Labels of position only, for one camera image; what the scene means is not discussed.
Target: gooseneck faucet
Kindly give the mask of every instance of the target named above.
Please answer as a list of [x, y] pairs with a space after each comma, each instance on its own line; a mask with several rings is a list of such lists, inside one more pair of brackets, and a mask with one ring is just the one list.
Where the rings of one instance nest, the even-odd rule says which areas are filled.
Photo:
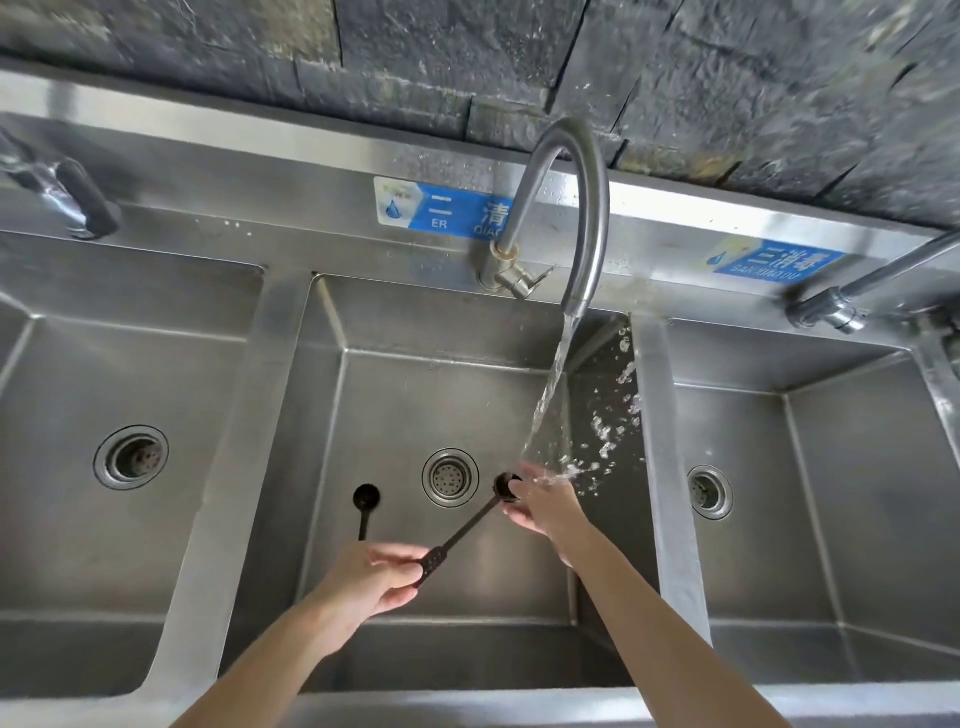
[[78, 240], [99, 240], [120, 229], [120, 208], [107, 201], [79, 162], [44, 159], [2, 127], [0, 172], [39, 195]]
[[806, 301], [790, 304], [787, 306], [786, 316], [797, 328], [810, 328], [818, 322], [826, 321], [844, 333], [857, 333], [863, 330], [867, 322], [866, 315], [853, 305], [854, 300], [958, 245], [960, 231], [945, 232], [847, 285], [833, 286]]
[[522, 300], [530, 296], [549, 275], [550, 271], [547, 271], [534, 279], [516, 264], [516, 258], [520, 252], [519, 235], [523, 221], [537, 199], [550, 166], [563, 149], [567, 149], [577, 167], [580, 223], [577, 228], [577, 250], [562, 306], [565, 314], [580, 318], [587, 312], [596, 293], [604, 255], [607, 253], [610, 179], [593, 132], [579, 119], [564, 117], [543, 133], [520, 180], [514, 205], [507, 217], [507, 227], [490, 245], [491, 254], [487, 256], [480, 272], [480, 282], [493, 290], [507, 288]]

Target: stainless steel countertop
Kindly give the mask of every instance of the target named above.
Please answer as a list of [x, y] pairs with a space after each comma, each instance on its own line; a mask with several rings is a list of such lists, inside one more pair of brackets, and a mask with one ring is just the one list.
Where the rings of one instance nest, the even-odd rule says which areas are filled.
[[[263, 291], [236, 395], [204, 489], [156, 660], [136, 692], [106, 699], [0, 701], [0, 722], [30, 726], [169, 724], [216, 678], [247, 542], [276, 430], [300, 319], [315, 274], [481, 293], [473, 264], [482, 244], [377, 225], [372, 178], [391, 176], [512, 195], [524, 157], [410, 134], [159, 93], [22, 64], [0, 66], [0, 114], [21, 136], [76, 158], [123, 208], [110, 246], [260, 266]], [[856, 278], [936, 234], [671, 182], [612, 174], [612, 224], [594, 305], [632, 315], [660, 587], [709, 632], [693, 513], [677, 452], [670, 319], [842, 340], [797, 332], [770, 283], [712, 275], [705, 255], [729, 235], [775, 238], [852, 254], [812, 283]], [[548, 176], [531, 211], [524, 263], [536, 273], [569, 266], [577, 184]], [[63, 237], [29, 194], [0, 186], [4, 234]], [[558, 272], [534, 299], [557, 303]], [[889, 312], [960, 289], [960, 256], [904, 276], [872, 300]], [[960, 383], [936, 331], [878, 321], [858, 341], [905, 349], [921, 366], [954, 453]], [[763, 686], [806, 724], [948, 725], [960, 683]], [[302, 695], [284, 725], [644, 724], [634, 690], [408, 692]]]

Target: hand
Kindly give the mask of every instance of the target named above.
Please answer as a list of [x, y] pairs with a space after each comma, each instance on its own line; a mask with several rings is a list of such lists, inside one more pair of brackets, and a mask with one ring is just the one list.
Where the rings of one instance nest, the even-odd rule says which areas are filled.
[[417, 560], [428, 550], [366, 541], [345, 548], [324, 580], [298, 605], [317, 618], [325, 650], [336, 652], [367, 619], [417, 596], [413, 585], [423, 576]]
[[510, 490], [519, 502], [504, 503], [501, 509], [517, 525], [550, 539], [560, 558], [570, 566], [560, 546], [561, 538], [587, 521], [573, 486], [566, 478], [538, 465], [521, 463], [520, 471], [524, 479], [510, 481]]

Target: forearm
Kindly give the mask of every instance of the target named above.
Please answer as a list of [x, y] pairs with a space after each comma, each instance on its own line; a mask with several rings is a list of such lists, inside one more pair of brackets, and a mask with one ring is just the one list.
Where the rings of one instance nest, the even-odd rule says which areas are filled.
[[659, 728], [787, 726], [586, 519], [558, 535]]
[[294, 607], [270, 627], [173, 728], [272, 728], [333, 650], [323, 615]]

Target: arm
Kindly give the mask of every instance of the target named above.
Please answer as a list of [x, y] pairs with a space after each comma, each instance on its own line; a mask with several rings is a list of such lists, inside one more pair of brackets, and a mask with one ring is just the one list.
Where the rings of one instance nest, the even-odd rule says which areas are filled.
[[789, 726], [589, 523], [568, 481], [533, 466], [523, 475], [510, 483], [520, 504], [505, 513], [577, 572], [659, 728]]
[[316, 590], [278, 619], [173, 728], [273, 728], [317, 663], [373, 615], [417, 595], [421, 546], [350, 546]]

